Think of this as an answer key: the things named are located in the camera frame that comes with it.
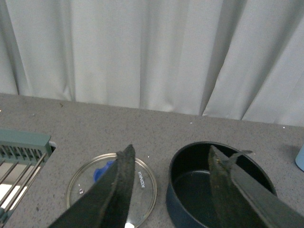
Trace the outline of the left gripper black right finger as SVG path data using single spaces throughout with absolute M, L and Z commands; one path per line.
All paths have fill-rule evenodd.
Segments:
M 223 228 L 302 228 L 304 217 L 237 165 L 242 152 L 227 157 L 209 149 L 210 185 Z

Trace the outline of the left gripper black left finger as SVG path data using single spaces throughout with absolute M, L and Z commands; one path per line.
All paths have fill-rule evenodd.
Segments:
M 135 149 L 130 144 L 77 202 L 50 228 L 123 228 L 128 217 L 135 173 Z

